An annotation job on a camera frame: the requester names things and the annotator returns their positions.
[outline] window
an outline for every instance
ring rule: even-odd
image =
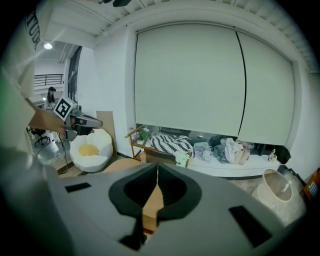
[[[77,99],[77,77],[79,59],[82,47],[80,46],[73,54],[70,60],[69,73],[68,73],[68,97],[74,102],[78,102]]]

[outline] potted plant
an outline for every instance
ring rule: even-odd
[[[150,130],[147,127],[144,127],[141,129],[139,132],[139,139],[136,141],[138,145],[143,145],[145,141],[149,138],[150,136]]]

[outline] railing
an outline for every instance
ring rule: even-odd
[[[34,76],[34,87],[56,86],[62,84],[63,74],[38,74]]]

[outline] ceiling light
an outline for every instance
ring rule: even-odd
[[[43,45],[43,47],[46,48],[46,49],[48,49],[48,50],[50,50],[50,49],[52,49],[52,44],[49,43],[49,42],[46,42],[46,43]]]

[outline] white trash can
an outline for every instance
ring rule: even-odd
[[[252,196],[272,209],[277,203],[289,202],[292,198],[291,181],[276,170],[267,169],[263,182],[252,192]]]

